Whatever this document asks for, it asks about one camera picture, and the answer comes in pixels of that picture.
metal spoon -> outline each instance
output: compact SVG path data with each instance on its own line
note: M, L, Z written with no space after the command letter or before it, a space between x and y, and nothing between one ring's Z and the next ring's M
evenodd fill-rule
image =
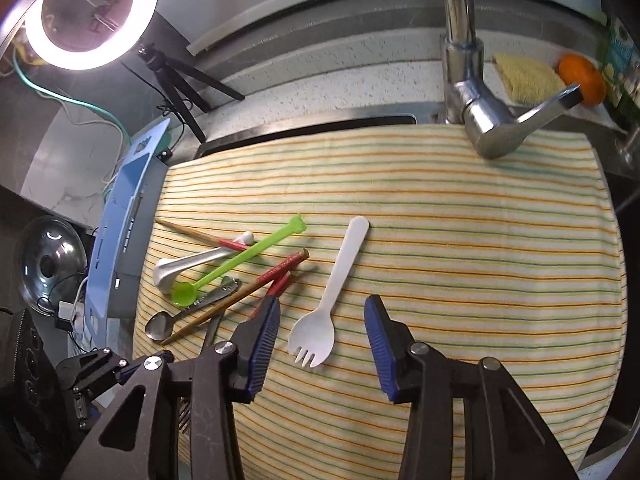
M178 314L175 314L175 316L172 316L164 310L154 314L151 319L146 322L146 336L152 341L163 341L173 333L176 321L196 312L204 306L226 298L229 294L238 290L240 285L242 285L240 280L232 280L228 276L223 276L222 283L220 283L219 286L214 288L209 294L205 294L199 300L196 300L187 308L178 312Z

faucet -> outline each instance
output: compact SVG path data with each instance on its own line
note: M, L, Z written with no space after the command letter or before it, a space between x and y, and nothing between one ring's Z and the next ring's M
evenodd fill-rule
M444 0L446 33L440 38L445 121L464 124L478 155L498 158L535 130L582 101L577 84L515 117L482 80L484 46L476 38L474 0Z

blue gripper pad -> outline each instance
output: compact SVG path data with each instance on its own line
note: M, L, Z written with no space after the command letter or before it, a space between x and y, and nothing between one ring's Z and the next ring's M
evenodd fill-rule
M264 378L267 375L273 345L276 342L278 329L280 328L280 302L273 298L273 306L264 322L262 333L255 344L254 352L249 360L249 381L246 389L251 396L255 396L262 389Z
M391 402L395 402L400 391L396 378L396 359L382 317L386 317L388 324L392 323L380 297L369 296L364 303L364 326L369 337L373 361L376 363L380 389Z

yellow sponge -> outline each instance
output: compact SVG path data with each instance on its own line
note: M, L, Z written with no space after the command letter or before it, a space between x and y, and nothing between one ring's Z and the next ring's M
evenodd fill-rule
M495 65L509 99L528 106L539 105L566 85L546 63L529 56L494 54Z

ring light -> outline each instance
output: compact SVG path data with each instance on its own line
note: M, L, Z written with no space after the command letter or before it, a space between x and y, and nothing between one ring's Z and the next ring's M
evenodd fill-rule
M119 58L136 44L151 21L158 0L133 0L127 19L101 46L86 52L72 52L55 45L42 25L42 4L29 9L25 30L31 47L44 61L69 70L88 70Z

